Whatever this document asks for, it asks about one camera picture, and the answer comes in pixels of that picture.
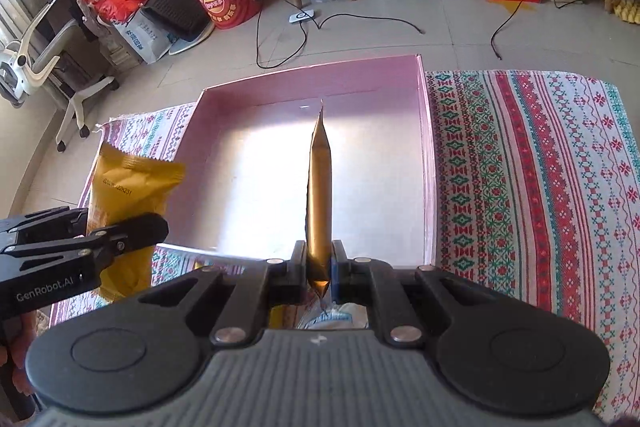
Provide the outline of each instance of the patterned tablecloth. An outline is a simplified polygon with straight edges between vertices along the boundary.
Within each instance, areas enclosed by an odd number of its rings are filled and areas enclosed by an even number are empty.
[[[596,331],[612,360],[596,412],[640,415],[640,161],[617,89],[559,71],[443,71],[427,83],[439,264]],[[103,138],[170,160],[193,108],[124,116]],[[188,269],[156,250],[154,284]],[[69,299],[51,322],[103,304]]]

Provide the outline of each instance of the tile floor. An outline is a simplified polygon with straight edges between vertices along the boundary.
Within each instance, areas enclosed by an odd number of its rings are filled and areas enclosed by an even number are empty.
[[[307,23],[308,43],[281,69],[347,58],[420,54],[427,70],[524,69],[573,71],[618,87],[631,126],[640,136],[640,26],[603,12],[600,2],[557,10],[552,4],[520,10],[498,35],[504,60],[492,52],[490,38],[508,12],[486,0],[337,0],[314,6],[320,20],[339,12],[410,20],[421,35],[402,23],[340,17],[318,31]],[[290,25],[293,8],[274,1],[260,21],[260,58],[277,64],[302,42]],[[120,79],[89,115],[89,124],[132,112],[192,102],[200,91],[260,74],[255,65],[257,18],[229,31],[215,31],[203,44]],[[60,154],[51,143],[24,205],[25,212],[61,202],[76,204],[98,147],[99,135],[77,134]]]

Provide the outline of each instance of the black storage basket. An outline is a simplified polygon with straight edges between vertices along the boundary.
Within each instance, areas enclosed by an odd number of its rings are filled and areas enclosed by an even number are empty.
[[[211,20],[199,0],[146,0],[141,10],[158,26],[187,42],[194,41]]]

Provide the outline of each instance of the open cardboard box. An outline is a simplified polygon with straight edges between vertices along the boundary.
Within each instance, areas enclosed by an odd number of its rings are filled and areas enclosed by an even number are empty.
[[[202,92],[175,161],[167,243],[289,259],[305,238],[311,133],[324,103],[333,238],[348,257],[435,261],[436,172],[420,56],[278,71]]]

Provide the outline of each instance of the yellow snack package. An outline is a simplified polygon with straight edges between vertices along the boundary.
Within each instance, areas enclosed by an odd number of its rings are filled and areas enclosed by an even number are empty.
[[[142,158],[103,142],[91,183],[87,232],[146,212],[164,214],[169,191],[184,178],[184,165]],[[151,286],[154,247],[116,257],[100,274],[100,295],[121,299]]]

